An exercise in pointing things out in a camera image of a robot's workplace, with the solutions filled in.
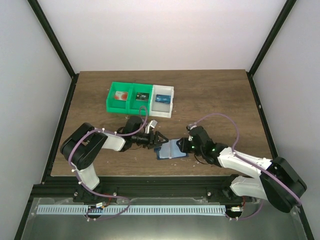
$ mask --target gray floor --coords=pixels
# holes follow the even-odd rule
[[[257,204],[246,204],[250,214]],[[24,240],[305,240],[296,209],[282,213],[269,204],[255,217],[229,221],[223,216],[119,216],[87,222],[82,215],[34,215]]]

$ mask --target white wall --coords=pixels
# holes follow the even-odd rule
[[[40,183],[70,77],[26,0],[0,7],[0,239]]]
[[[306,182],[303,208],[320,239],[320,1],[298,0],[254,76],[278,153]]]
[[[39,0],[76,72],[249,70],[285,0]]]

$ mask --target black metal frame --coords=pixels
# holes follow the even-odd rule
[[[260,103],[260,99],[255,87],[253,76],[256,73],[259,65],[263,61],[266,53],[268,52],[272,42],[276,38],[280,28],[284,24],[287,16],[293,8],[297,0],[287,0],[284,4],[277,20],[275,21],[269,35],[267,36],[258,56],[256,57],[251,69],[247,72],[247,77],[251,86],[252,94],[260,115],[266,139],[272,154],[275,158],[278,156],[277,150],[264,114],[264,110]],[[75,74],[66,54],[64,53],[53,29],[51,28],[44,12],[41,9],[37,0],[28,0],[31,8],[33,9],[36,17],[50,39],[53,47],[59,55],[63,65],[71,77],[69,91],[66,97],[65,104],[62,109],[62,114],[58,123],[58,127],[54,136],[50,154],[47,160],[45,171],[42,176],[42,183],[34,185],[26,204],[23,217],[21,219],[19,228],[17,230],[15,239],[21,239],[26,225],[26,221],[31,209],[32,201],[34,198],[73,198],[75,189],[79,187],[76,177],[73,176],[51,176],[51,170],[58,151],[59,142],[65,126],[67,115],[69,112],[71,100],[76,88],[79,74]],[[192,197],[202,198],[207,196],[207,192],[212,193],[210,198],[211,202],[217,201],[221,204],[238,203],[241,200],[226,200],[223,196],[219,195],[221,192],[222,184],[227,179],[227,176],[187,176],[187,177],[100,177],[100,181],[108,186],[110,189],[117,191],[119,195],[127,196],[129,198],[136,197]],[[304,231],[308,240],[313,240],[313,234],[308,224],[307,217],[300,206],[300,219],[304,227]]]

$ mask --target wooden table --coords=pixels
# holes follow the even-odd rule
[[[186,125],[209,113],[223,113],[231,117],[239,128],[238,151],[257,157],[271,157],[244,70],[81,72],[60,145],[84,122],[110,131],[126,124],[127,115],[106,112],[106,98],[112,82],[174,86],[172,117],[152,117],[158,121],[156,130],[169,139],[186,137]],[[213,116],[200,125],[214,142],[231,146],[235,141],[236,131],[226,118]],[[231,169],[199,164],[193,155],[157,160],[153,150],[143,148],[126,152],[102,149],[94,161],[94,167],[99,176],[214,176],[236,173]],[[51,175],[74,175],[59,151]]]

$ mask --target green tray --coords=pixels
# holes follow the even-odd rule
[[[151,103],[153,85],[126,83],[126,82],[112,82],[108,97],[106,98],[106,111],[108,113],[130,114],[138,115],[141,106],[145,106],[148,113]],[[128,92],[126,101],[115,99],[116,91]],[[136,100],[137,93],[148,93],[148,101]],[[146,112],[141,111],[141,115],[145,116]]]

